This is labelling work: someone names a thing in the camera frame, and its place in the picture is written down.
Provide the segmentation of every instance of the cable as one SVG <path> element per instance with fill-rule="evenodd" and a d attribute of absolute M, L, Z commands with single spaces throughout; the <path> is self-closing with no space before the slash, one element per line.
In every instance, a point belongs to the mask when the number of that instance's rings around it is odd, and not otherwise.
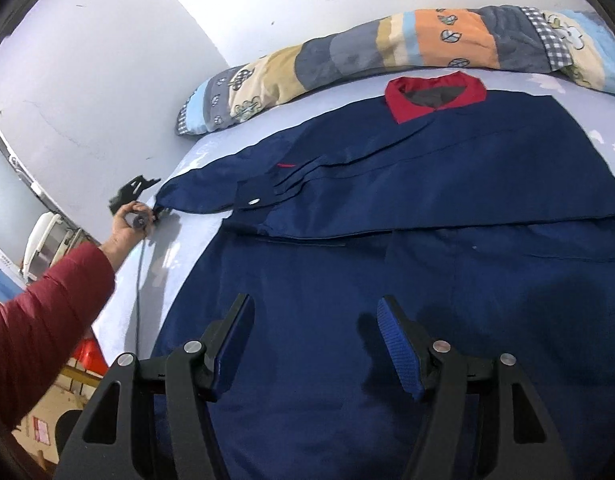
<path fill-rule="evenodd" d="M 137 299 L 136 299 L 137 326 L 136 326 L 136 332 L 134 334 L 134 349 L 135 349 L 137 359 L 139 359 L 139 329 L 141 325 L 141 309 L 140 309 L 139 295 L 140 295 L 140 286 L 141 286 L 141 269 L 143 266 L 143 253 L 145 252 L 145 250 L 146 250 L 146 239 L 143 238 L 143 240 L 141 241 L 141 253 L 139 256 L 139 267 L 137 268 Z"/>

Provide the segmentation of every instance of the maroon puffer sleeve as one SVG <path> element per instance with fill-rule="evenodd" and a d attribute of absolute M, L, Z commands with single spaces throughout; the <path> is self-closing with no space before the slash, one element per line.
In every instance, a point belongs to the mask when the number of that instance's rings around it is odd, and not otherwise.
<path fill-rule="evenodd" d="M 9 429 L 54 382 L 113 291 L 110 262 L 86 242 L 0 304 L 0 418 Z"/>

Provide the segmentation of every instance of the white bed sheet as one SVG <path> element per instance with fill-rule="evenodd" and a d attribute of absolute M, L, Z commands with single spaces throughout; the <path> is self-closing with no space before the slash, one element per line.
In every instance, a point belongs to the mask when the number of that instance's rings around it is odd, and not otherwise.
<path fill-rule="evenodd" d="M 398 75 L 380 75 L 306 95 L 266 111 L 246 123 L 201 138 L 170 178 L 239 152 L 275 132 L 296 126 L 329 110 L 381 95 L 387 82 L 397 76 L 438 77 L 451 72 L 455 71 L 424 69 Z M 615 96 L 543 74 L 489 70 L 465 72 L 481 78 L 489 89 L 553 95 L 587 132 L 615 176 Z M 138 348 L 136 290 L 141 246 L 132 252 L 117 273 L 115 293 L 92 326 L 109 364 L 125 351 L 134 352 L 141 359 L 150 356 L 156 336 L 185 278 L 217 233 L 222 219 L 229 215 L 230 212 L 209 215 L 172 212 L 160 221 L 152 238 L 145 244 L 138 281 Z"/>

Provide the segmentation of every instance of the metal screw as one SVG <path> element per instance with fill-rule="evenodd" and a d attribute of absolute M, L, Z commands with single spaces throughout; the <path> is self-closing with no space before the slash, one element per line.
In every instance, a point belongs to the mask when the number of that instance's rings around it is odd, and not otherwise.
<path fill-rule="evenodd" d="M 516 364 L 516 357 L 512 354 L 501 354 L 501 362 L 506 366 L 514 366 Z"/>
<path fill-rule="evenodd" d="M 134 357 L 132 354 L 121 354 L 116 361 L 118 362 L 119 366 L 127 366 L 132 364 L 132 361 L 134 361 Z"/>
<path fill-rule="evenodd" d="M 203 343 L 201 343 L 201 341 L 188 341 L 184 345 L 184 350 L 188 352 L 188 354 L 196 354 L 201 348 L 203 348 Z"/>
<path fill-rule="evenodd" d="M 452 348 L 452 346 L 443 339 L 435 341 L 431 347 L 434 348 L 439 354 L 446 354 Z"/>

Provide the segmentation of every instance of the navy blue jacket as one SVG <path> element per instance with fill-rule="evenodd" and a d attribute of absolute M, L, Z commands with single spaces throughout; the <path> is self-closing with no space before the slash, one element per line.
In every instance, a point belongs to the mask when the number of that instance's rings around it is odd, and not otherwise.
<path fill-rule="evenodd" d="M 212 407 L 233 480 L 399 478 L 423 409 L 377 328 L 385 294 L 465 354 L 516 355 L 580 476 L 614 449 L 615 179 L 551 97 L 488 91 L 400 123 L 383 97 L 353 103 L 170 180 L 157 204 L 235 209 L 154 351 L 254 297 Z"/>

